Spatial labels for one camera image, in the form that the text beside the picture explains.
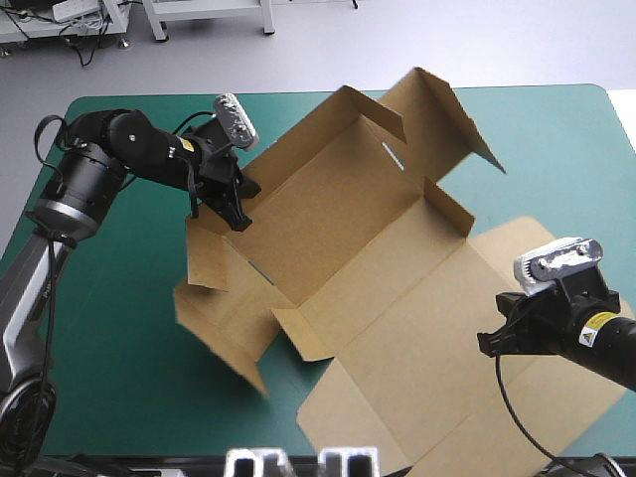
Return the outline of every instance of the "cardboard box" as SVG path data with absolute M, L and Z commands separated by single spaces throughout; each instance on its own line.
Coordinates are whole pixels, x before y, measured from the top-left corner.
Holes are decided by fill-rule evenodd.
M 280 327 L 304 360 L 334 358 L 298 413 L 316 448 L 376 445 L 383 473 L 413 476 L 538 470 L 476 333 L 503 322 L 514 257 L 552 236 L 523 218 L 467 238 L 474 218 L 436 182 L 471 152 L 503 171 L 423 70 L 380 102 L 340 88 L 247 167 L 262 187 L 247 231 L 210 211 L 187 221 L 179 321 L 264 394 L 257 361 Z M 562 358 L 509 358 L 505 375 L 554 451 L 622 395 Z

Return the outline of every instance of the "shelf leg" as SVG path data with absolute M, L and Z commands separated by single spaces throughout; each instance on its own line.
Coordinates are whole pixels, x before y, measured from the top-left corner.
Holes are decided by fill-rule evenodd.
M 263 31 L 265 35 L 271 35 L 276 31 L 274 28 L 274 14 L 271 10 L 271 0 L 260 0 L 260 9 L 262 10 Z
M 130 41 L 122 35 L 119 37 L 119 41 L 117 42 L 117 48 L 119 50 L 130 50 L 130 48 L 132 48 L 132 43 L 130 43 Z

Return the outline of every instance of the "green mat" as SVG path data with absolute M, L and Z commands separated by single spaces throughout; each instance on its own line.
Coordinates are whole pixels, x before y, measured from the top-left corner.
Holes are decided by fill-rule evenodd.
M 533 215 L 557 236 L 599 239 L 608 283 L 636 304 L 630 276 L 636 161 L 605 91 L 574 85 L 456 92 L 508 170 L 500 174 L 470 157 L 442 181 L 477 216 L 474 233 Z M 326 96 L 241 95 L 261 136 L 255 151 L 240 156 L 241 164 Z M 191 112 L 208 109 L 212 98 L 84 97 L 71 105 L 67 119 L 96 109 L 139 108 L 156 126 L 172 129 Z M 53 153 L 51 159 L 59 157 Z M 98 235 L 71 257 L 59 289 L 53 371 L 59 408 L 46 452 L 195 455 L 262 445 L 311 452 L 295 414 L 325 363 L 303 363 L 280 335 L 261 361 L 270 390 L 264 399 L 175 323 L 172 288 L 186 273 L 188 211 L 185 193 L 137 181 L 115 201 Z M 20 222 L 0 271 L 32 228 Z M 636 454 L 634 404 L 633 394 L 626 395 L 568 453 Z M 555 405 L 567 413 L 567 402 Z

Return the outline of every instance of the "cable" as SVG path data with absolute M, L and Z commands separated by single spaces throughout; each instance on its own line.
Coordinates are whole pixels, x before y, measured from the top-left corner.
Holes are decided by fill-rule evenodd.
M 49 124 L 51 124 L 54 121 L 59 121 L 60 122 L 60 128 L 58 129 L 58 132 L 56 133 L 56 137 L 54 140 L 54 144 L 61 150 L 67 150 L 67 146 L 66 146 L 66 134 L 67 131 L 69 129 L 69 126 L 67 125 L 67 122 L 64 120 L 63 117 L 57 116 L 55 114 L 50 114 L 48 116 L 45 116 L 39 123 L 38 126 L 36 127 L 36 131 L 33 134 L 33 147 L 35 148 L 36 151 L 36 158 L 38 159 L 38 162 L 40 162 L 40 164 L 42 164 L 44 167 L 48 167 L 49 169 L 53 170 L 56 175 L 58 176 L 58 178 L 60 179 L 60 182 L 63 183 L 64 182 L 64 176 L 62 174 L 62 171 L 60 169 L 58 169 L 57 166 L 51 164 L 50 162 L 47 162 L 41 155 L 40 155 L 40 137 L 42 136 L 42 133 L 44 132 L 44 130 L 47 128 L 47 126 Z
M 71 45 L 71 48 L 73 49 L 73 51 L 76 52 L 76 55 L 78 55 L 79 64 L 81 65 L 82 68 L 85 68 L 88 65 L 90 65 L 92 63 L 92 59 L 94 58 L 94 55 L 95 55 L 95 52 L 97 51 L 97 49 L 101 49 L 101 40 L 102 40 L 104 34 L 106 33 L 106 30 L 108 29 L 108 25 L 109 24 L 110 24 L 110 17 L 108 17 L 106 19 L 106 21 L 104 22 L 103 26 L 99 29 L 99 32 L 97 33 L 97 41 L 95 42 L 95 44 L 90 49 L 90 54 L 88 55 L 88 60 L 85 60 L 83 58 L 83 56 L 81 55 L 81 51 L 78 48 L 78 46 Z
M 191 120 L 193 120 L 195 117 L 199 117 L 199 116 L 214 116 L 214 112 L 213 111 L 198 111 L 195 112 L 194 114 L 190 114 L 188 117 L 186 117 L 183 121 L 181 121 L 181 124 L 179 124 L 177 127 L 175 127 L 175 130 L 172 131 L 173 134 L 179 134 L 179 131 L 181 131 L 181 129 L 188 124 Z
M 495 355 L 495 375 L 497 376 L 497 384 L 499 385 L 499 391 L 501 393 L 502 399 L 504 400 L 504 404 L 506 405 L 506 409 L 508 410 L 510 417 L 512 418 L 513 422 L 515 422 L 515 424 L 517 425 L 521 433 L 524 434 L 524 436 L 528 439 L 528 441 L 531 444 L 533 444 L 533 446 L 537 450 L 539 450 L 545 457 L 547 457 L 550 461 L 556 462 L 562 467 L 565 467 L 566 469 L 571 470 L 572 472 L 575 472 L 578 475 L 582 475 L 583 477 L 598 477 L 585 470 L 578 469 L 576 466 L 570 464 L 565 459 L 556 457 L 554 454 L 552 454 L 547 449 L 545 449 L 542 445 L 540 445 L 537 442 L 537 440 L 524 427 L 521 420 L 517 416 L 517 413 L 515 412 L 513 405 L 510 403 L 510 399 L 508 398 L 508 393 L 506 392 L 506 386 L 504 385 L 504 380 L 501 374 L 501 355 L 502 355 L 503 347 L 504 347 L 504 339 L 506 338 L 506 334 L 508 333 L 508 330 L 512 328 L 515 324 L 517 324 L 519 321 L 523 320 L 530 311 L 530 310 L 526 310 L 525 313 L 519 316 L 516 316 L 520 311 L 519 310 L 520 304 L 521 304 L 521 300 L 515 304 L 512 311 L 510 312 L 510 319 L 504 325 L 502 329 L 501 340 L 499 342 L 499 350 L 497 351 L 497 354 Z
M 20 18 L 35 18 L 35 19 L 41 20 L 43 22 L 55 23 L 55 24 L 58 24 L 58 25 L 62 25 L 62 23 L 56 22 L 53 18 L 43 17 L 42 15 L 38 15 L 38 14 L 33 13 L 33 12 L 28 13 L 26 10 L 16 10 L 15 8 L 5 7 L 3 5 L 0 5 L 0 10 L 2 10 L 5 13 L 11 13 L 12 15 L 17 15 Z
M 40 377 L 40 388 L 38 389 L 38 403 L 36 412 L 34 414 L 33 426 L 31 430 L 31 436 L 29 437 L 29 443 L 25 448 L 24 454 L 22 454 L 23 462 L 16 467 L 16 475 L 19 475 L 24 470 L 24 460 L 31 454 L 33 448 L 33 442 L 38 434 L 38 427 L 40 424 L 40 416 L 42 414 L 42 406 L 44 403 L 45 392 L 47 383 L 49 382 L 49 364 L 51 362 L 51 349 L 53 346 L 53 331 L 55 329 L 56 321 L 56 251 L 55 242 L 52 238 L 47 238 L 47 249 L 49 255 L 49 322 L 47 323 L 47 339 L 45 341 L 44 348 L 44 360 L 42 365 L 42 373 Z
M 119 192 L 126 189 L 130 184 L 132 184 L 136 180 L 137 180 L 137 176 L 132 176 L 130 179 L 128 179 L 126 182 L 123 183 L 123 185 L 119 188 Z
M 24 36 L 24 38 L 26 40 L 31 40 L 31 37 L 25 33 L 25 31 L 22 29 L 20 25 L 18 25 L 18 22 L 15 21 L 15 19 L 11 16 L 11 13 L 7 11 L 5 7 L 2 7 L 2 11 L 9 18 L 9 20 L 11 20 L 11 23 L 13 23 L 16 26 L 16 28 L 20 31 L 20 33 Z

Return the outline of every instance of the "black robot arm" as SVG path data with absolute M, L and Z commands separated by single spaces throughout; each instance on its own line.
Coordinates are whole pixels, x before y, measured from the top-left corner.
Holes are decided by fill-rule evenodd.
M 219 96 L 214 110 L 182 135 L 155 128 L 138 110 L 62 121 L 56 143 L 64 157 L 58 166 L 42 161 L 56 173 L 28 213 L 36 229 L 0 278 L 0 476 L 29 468 L 39 454 L 56 403 L 47 379 L 50 347 L 38 337 L 43 310 L 48 303 L 51 332 L 63 265 L 97 232 L 126 176 L 188 191 L 193 217 L 201 201 L 234 231 L 251 224 L 241 200 L 260 188 L 240 170 L 234 148 L 249 149 L 258 136 L 232 94 Z M 36 151 L 53 119 L 60 118 L 48 116 L 36 130 Z

